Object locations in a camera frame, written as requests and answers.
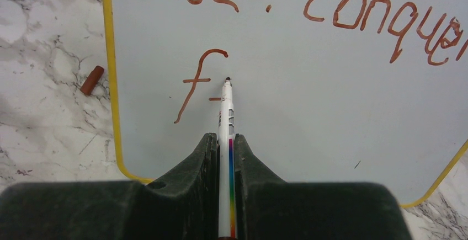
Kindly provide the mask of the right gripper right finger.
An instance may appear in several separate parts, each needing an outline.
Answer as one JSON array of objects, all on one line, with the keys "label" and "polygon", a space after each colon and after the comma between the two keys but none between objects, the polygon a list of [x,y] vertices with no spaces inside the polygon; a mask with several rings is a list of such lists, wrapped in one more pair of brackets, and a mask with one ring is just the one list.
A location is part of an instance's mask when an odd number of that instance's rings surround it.
[{"label": "right gripper right finger", "polygon": [[240,239],[411,239],[400,207],[383,185],[289,183],[234,143]]}]

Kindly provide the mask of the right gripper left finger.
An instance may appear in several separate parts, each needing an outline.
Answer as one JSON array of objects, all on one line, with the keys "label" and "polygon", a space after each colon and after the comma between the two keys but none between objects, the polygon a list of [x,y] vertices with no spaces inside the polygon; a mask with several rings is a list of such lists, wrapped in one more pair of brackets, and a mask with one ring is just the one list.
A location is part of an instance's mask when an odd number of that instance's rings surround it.
[{"label": "right gripper left finger", "polygon": [[145,185],[18,183],[1,194],[2,239],[214,239],[216,135]]}]

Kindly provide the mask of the yellow framed whiteboard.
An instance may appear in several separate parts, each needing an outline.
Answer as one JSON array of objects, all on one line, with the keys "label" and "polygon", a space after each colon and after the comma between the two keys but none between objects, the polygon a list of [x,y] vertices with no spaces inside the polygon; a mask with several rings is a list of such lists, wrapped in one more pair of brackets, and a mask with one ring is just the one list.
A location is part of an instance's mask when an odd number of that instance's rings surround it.
[{"label": "yellow framed whiteboard", "polygon": [[289,182],[405,207],[467,150],[467,0],[103,0],[117,164],[150,182],[235,131]]}]

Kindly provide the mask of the white whiteboard marker pen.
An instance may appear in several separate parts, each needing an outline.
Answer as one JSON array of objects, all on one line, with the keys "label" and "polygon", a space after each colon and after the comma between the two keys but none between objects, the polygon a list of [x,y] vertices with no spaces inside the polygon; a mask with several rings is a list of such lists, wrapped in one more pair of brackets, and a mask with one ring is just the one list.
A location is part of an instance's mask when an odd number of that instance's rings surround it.
[{"label": "white whiteboard marker pen", "polygon": [[217,144],[219,150],[218,239],[237,239],[231,79],[222,86]]}]

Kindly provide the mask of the red marker cap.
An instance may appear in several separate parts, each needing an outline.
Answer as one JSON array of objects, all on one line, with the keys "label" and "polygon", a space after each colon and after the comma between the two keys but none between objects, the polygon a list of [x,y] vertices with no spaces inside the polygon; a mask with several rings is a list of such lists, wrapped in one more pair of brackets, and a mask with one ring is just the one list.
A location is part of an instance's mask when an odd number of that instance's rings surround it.
[{"label": "red marker cap", "polygon": [[95,66],[95,68],[90,72],[82,86],[80,87],[80,91],[86,95],[91,95],[92,91],[94,90],[95,86],[98,84],[99,80],[101,79],[104,73],[104,68],[102,66]]}]

